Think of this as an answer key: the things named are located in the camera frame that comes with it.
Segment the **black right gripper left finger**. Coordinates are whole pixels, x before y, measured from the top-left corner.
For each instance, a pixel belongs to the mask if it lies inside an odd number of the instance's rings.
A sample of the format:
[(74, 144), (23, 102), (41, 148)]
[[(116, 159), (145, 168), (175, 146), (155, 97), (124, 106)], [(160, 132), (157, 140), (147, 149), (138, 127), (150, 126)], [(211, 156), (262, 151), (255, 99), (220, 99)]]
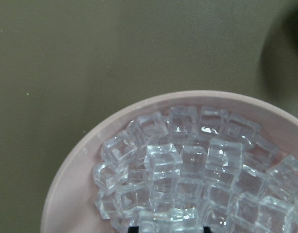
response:
[(139, 226), (130, 226), (127, 233), (139, 233)]

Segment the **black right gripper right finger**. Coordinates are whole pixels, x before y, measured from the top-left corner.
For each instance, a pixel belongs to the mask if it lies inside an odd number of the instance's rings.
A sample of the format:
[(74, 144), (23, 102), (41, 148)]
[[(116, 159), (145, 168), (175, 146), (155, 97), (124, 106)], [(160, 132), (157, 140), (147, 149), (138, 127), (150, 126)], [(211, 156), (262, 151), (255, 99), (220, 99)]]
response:
[(203, 233), (212, 233), (212, 231), (211, 231), (210, 227), (204, 226), (203, 227)]

